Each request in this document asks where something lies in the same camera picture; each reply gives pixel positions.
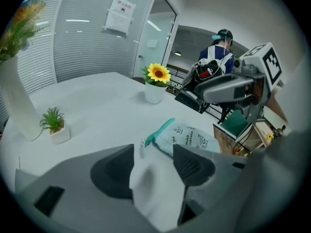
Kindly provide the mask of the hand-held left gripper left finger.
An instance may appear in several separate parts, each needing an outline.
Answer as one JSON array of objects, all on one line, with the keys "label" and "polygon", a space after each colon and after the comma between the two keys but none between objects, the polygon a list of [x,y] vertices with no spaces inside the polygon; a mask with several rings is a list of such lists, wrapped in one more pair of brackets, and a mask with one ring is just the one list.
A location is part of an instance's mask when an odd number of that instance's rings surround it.
[{"label": "hand-held left gripper left finger", "polygon": [[44,231],[151,231],[135,208],[129,176],[134,145],[64,160],[35,179],[16,198]]}]

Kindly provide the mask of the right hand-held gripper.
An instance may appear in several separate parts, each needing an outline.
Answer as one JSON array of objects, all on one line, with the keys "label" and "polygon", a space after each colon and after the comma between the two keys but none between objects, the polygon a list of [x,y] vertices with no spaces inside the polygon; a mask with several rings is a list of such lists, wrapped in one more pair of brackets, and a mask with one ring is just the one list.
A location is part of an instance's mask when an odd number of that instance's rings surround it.
[{"label": "right hand-held gripper", "polygon": [[194,91],[207,103],[235,102],[247,123],[252,124],[261,117],[281,74],[275,48],[265,43],[236,59],[233,73],[204,81]]}]

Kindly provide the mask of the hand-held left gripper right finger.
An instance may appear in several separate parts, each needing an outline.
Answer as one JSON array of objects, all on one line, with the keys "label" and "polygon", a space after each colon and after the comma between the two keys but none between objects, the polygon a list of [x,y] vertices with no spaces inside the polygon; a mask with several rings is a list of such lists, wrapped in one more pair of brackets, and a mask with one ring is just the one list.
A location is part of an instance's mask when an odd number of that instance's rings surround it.
[{"label": "hand-held left gripper right finger", "polygon": [[240,176],[246,158],[173,145],[173,165],[185,185],[180,226],[214,206]]}]

